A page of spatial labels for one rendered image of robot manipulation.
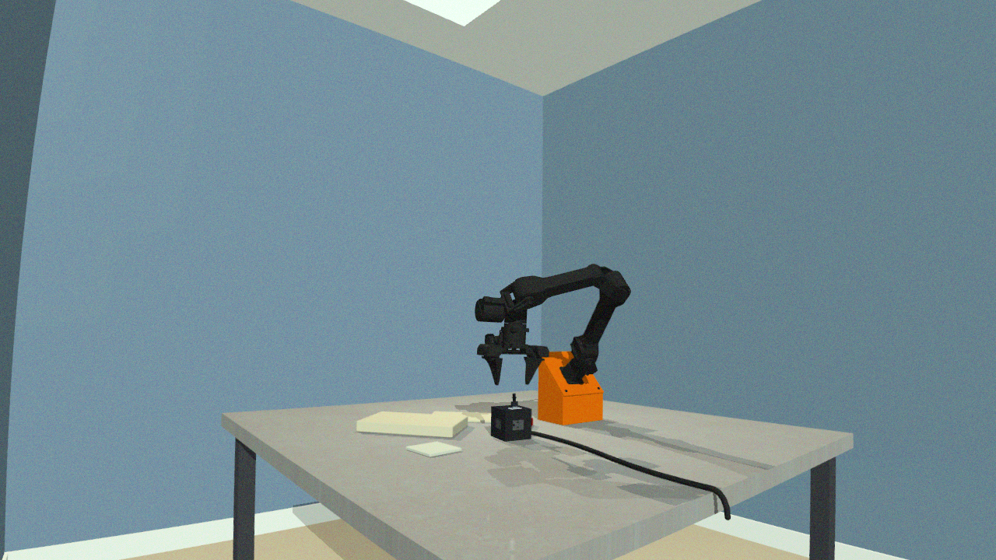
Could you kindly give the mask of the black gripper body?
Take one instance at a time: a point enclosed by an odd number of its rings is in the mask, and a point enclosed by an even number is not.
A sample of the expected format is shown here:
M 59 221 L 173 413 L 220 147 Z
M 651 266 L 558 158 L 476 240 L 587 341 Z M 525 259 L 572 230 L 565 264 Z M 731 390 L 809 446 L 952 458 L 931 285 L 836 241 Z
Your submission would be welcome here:
M 545 346 L 528 346 L 526 342 L 526 332 L 529 332 L 527 324 L 504 323 L 501 327 L 503 331 L 503 343 L 501 346 L 480 344 L 477 348 L 477 355 L 484 355 L 487 358 L 500 358 L 504 355 L 527 355 L 528 358 L 541 359 L 550 358 L 550 351 Z M 508 350 L 512 348 L 512 350 Z M 517 350 L 519 348 L 520 350 Z

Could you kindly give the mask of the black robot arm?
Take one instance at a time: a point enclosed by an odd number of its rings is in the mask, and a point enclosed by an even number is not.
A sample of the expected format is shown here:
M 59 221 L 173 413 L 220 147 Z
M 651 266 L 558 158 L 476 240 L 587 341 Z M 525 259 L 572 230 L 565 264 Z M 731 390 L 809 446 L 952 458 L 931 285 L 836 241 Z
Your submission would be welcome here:
M 625 304 L 632 290 L 619 271 L 590 264 L 587 268 L 541 278 L 517 278 L 500 291 L 500 298 L 483 296 L 475 304 L 475 319 L 482 322 L 526 324 L 527 309 L 543 304 L 551 296 L 594 286 L 600 289 L 600 300 L 595 305 L 591 321 L 582 336 L 570 343 L 573 357 L 569 364 L 560 366 L 568 385 L 583 385 L 583 376 L 597 372 L 598 342 L 608 325 L 613 310 Z M 511 294 L 515 300 L 512 300 Z

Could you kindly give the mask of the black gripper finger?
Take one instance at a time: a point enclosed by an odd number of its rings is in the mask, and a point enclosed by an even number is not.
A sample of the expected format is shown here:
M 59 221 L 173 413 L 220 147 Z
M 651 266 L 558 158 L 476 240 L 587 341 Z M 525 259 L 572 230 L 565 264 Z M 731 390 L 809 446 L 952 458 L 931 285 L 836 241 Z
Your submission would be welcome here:
M 540 366 L 545 359 L 533 359 L 528 357 L 524 357 L 524 359 L 526 362 L 525 385 L 529 385 L 538 369 L 538 366 Z
M 487 358 L 487 357 L 484 357 L 484 355 L 482 356 L 482 358 L 486 359 L 486 361 L 489 364 L 489 368 L 491 369 L 491 373 L 493 375 L 493 379 L 494 379 L 495 385 L 499 385 L 500 374 L 501 374 L 501 366 L 502 366 L 503 359 L 502 358 Z

